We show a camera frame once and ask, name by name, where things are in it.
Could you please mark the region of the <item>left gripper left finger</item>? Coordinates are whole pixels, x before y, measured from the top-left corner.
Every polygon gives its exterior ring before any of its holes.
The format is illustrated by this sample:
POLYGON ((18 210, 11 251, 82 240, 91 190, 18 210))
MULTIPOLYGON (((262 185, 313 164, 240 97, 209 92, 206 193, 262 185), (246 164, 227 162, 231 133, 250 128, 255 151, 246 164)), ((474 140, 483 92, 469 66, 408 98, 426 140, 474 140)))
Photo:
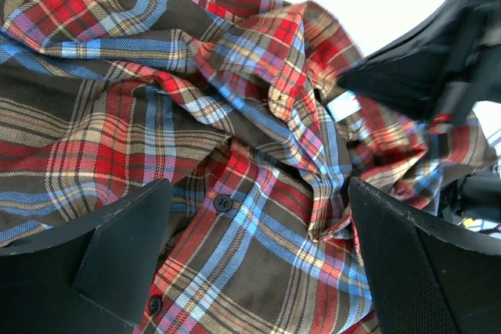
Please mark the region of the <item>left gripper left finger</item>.
POLYGON ((3 333, 131 333, 142 321, 171 207, 152 181, 1 249, 3 333))

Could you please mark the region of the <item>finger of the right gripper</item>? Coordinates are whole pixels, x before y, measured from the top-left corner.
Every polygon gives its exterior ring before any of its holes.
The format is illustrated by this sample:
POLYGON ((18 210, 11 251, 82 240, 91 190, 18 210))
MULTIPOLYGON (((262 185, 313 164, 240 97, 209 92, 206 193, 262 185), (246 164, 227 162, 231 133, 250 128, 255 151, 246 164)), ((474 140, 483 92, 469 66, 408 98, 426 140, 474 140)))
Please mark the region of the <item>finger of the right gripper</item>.
POLYGON ((446 0, 337 83, 412 120, 464 122, 476 102, 500 101, 500 0, 446 0))

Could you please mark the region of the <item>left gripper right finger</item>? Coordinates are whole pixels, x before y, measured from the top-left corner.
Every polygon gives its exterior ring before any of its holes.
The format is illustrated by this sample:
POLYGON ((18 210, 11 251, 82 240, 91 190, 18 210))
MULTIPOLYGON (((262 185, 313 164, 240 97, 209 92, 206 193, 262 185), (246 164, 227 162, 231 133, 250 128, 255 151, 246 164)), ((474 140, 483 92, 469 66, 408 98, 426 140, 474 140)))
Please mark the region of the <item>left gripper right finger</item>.
POLYGON ((427 214, 360 178, 352 222, 383 333, 498 333, 500 241, 427 214))

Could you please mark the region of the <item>red brown plaid shirt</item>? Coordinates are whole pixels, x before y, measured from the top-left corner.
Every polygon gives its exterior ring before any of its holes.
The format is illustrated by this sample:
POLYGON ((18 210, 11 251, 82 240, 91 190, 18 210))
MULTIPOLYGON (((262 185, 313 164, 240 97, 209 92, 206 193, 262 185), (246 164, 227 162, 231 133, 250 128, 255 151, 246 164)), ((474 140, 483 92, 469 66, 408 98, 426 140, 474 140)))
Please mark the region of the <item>red brown plaid shirt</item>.
POLYGON ((2 245, 166 178, 139 332, 379 332, 344 185, 434 213, 496 154, 475 116, 335 121, 358 59, 314 2, 1 0, 2 245))

